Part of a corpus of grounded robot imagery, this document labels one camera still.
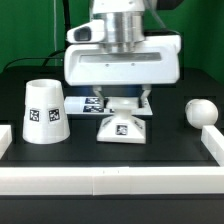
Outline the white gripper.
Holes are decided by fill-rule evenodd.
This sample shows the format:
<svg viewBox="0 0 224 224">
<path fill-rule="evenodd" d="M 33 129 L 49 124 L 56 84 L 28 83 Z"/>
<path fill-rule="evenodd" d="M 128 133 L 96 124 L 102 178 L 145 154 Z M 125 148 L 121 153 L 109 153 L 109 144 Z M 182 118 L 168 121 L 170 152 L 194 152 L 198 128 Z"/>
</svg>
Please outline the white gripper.
<svg viewBox="0 0 224 224">
<path fill-rule="evenodd" d="M 103 85 L 143 85 L 144 103 L 152 91 L 150 84 L 172 84 L 180 77 L 179 35 L 148 36 L 131 53 L 109 54 L 100 44 L 70 46 L 64 59 L 64 76 L 71 86 L 94 86 L 104 103 Z"/>
</svg>

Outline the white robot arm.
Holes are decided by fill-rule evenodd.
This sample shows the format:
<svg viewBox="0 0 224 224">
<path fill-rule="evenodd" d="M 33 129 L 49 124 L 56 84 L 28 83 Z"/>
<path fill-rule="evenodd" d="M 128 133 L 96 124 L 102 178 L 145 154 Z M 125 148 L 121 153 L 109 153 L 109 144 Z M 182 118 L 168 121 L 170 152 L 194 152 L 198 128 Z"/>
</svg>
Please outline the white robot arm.
<svg viewBox="0 0 224 224">
<path fill-rule="evenodd" d="M 142 99 L 153 84 L 175 83 L 181 37 L 143 33 L 144 12 L 155 8 L 151 0 L 93 0 L 91 21 L 67 32 L 66 82 L 97 96 L 103 86 L 140 85 Z"/>
</svg>

